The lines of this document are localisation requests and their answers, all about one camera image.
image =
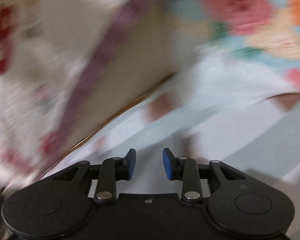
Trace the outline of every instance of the beige surface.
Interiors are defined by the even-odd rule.
[[[171,28],[163,10],[159,1],[152,2],[134,27],[130,38],[81,107],[63,152],[174,72],[169,60]]]

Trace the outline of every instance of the silver screw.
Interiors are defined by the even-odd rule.
[[[145,201],[144,201],[146,204],[151,204],[153,201],[152,201],[152,199],[146,199]]]
[[[109,191],[101,191],[97,193],[97,199],[105,200],[112,197],[112,193]]]
[[[200,196],[200,193],[196,191],[188,191],[185,193],[185,198],[189,200],[198,199]]]

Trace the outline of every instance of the metal rivet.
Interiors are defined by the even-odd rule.
[[[185,198],[186,199],[198,199],[200,197],[200,193],[196,192],[196,191],[188,191],[185,193]]]
[[[145,202],[146,204],[151,204],[151,203],[153,202],[153,200],[152,200],[151,198],[149,198],[149,199],[146,199],[144,202]]]
[[[112,193],[109,191],[101,191],[97,193],[97,199],[105,200],[112,197]]]

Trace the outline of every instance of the purple fabric edge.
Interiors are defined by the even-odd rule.
[[[60,125],[56,132],[55,145],[50,153],[50,159],[37,176],[40,179],[52,166],[56,165],[63,155],[59,150],[70,135],[72,125],[76,119],[78,110],[89,91],[103,76],[103,70],[116,56],[117,49],[126,40],[129,30],[138,22],[142,13],[146,10],[149,0],[130,0],[122,6],[112,20],[106,34],[97,45],[85,69],[82,71],[77,84],[71,94]]]

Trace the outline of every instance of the brown edge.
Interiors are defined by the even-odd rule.
[[[82,139],[79,143],[77,143],[75,146],[73,146],[70,150],[68,150],[65,154],[63,154],[60,159],[52,166],[50,167],[45,173],[53,169],[58,163],[63,160],[65,157],[67,157],[70,153],[72,153],[74,150],[78,149],[79,147],[83,146],[92,136],[94,136],[98,131],[100,131],[103,127],[105,127],[107,124],[109,124],[112,120],[114,120],[119,115],[123,114],[124,112],[128,111],[129,109],[133,108],[137,104],[145,101],[155,90],[157,90],[159,87],[161,87],[163,84],[165,84],[168,80],[170,80],[175,73],[168,75],[161,81],[159,81],[156,85],[154,85],[152,88],[150,88],[146,93],[141,95],[140,97],[134,99],[132,102],[130,102],[125,107],[121,108],[119,111],[117,111],[114,115],[112,115],[110,118],[106,119],[99,127],[97,127],[89,136]]]

